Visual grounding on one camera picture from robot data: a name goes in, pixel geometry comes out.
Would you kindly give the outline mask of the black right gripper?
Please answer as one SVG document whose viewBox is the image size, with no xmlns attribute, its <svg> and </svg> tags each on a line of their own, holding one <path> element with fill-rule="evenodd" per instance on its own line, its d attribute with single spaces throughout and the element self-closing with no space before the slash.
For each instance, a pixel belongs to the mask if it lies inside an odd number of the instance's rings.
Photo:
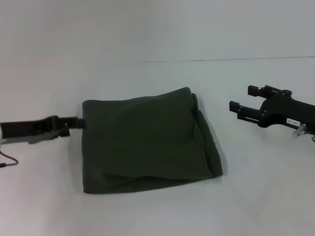
<svg viewBox="0 0 315 236">
<path fill-rule="evenodd" d="M 229 102 L 229 110 L 237 114 L 237 119 L 258 122 L 258 126 L 267 128 L 280 124 L 294 128 L 297 133 L 315 134 L 314 105 L 292 98 L 292 91 L 281 90 L 268 85 L 264 87 L 248 86 L 248 95 L 265 98 L 259 110 L 245 107 L 237 102 Z"/>
</svg>

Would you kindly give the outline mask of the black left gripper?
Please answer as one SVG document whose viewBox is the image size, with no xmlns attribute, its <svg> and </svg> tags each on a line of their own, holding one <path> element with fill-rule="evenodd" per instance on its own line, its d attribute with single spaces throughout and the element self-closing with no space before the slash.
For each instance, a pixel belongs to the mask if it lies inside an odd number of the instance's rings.
<svg viewBox="0 0 315 236">
<path fill-rule="evenodd" d="M 41 141 L 54 140 L 70 136 L 69 129 L 85 129 L 83 118 L 52 116 L 40 120 L 2 122 L 2 144 L 22 143 L 36 144 Z"/>
</svg>

